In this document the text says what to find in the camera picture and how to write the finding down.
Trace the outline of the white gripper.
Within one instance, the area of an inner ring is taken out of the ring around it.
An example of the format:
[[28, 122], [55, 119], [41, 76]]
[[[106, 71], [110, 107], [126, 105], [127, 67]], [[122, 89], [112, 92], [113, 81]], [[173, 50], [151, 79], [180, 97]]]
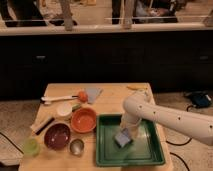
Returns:
[[139, 125], [141, 119], [135, 116], [130, 116], [128, 114], [123, 114], [121, 117], [120, 128], [127, 129], [132, 138], [136, 138], [138, 135]]

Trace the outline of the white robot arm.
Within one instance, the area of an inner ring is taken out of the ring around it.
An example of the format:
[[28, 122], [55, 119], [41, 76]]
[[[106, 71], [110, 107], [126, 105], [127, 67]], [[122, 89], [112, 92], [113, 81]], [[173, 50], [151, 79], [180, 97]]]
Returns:
[[213, 146], [213, 116], [152, 104], [145, 91], [136, 91], [125, 98], [123, 109], [123, 128], [131, 128], [146, 119]]

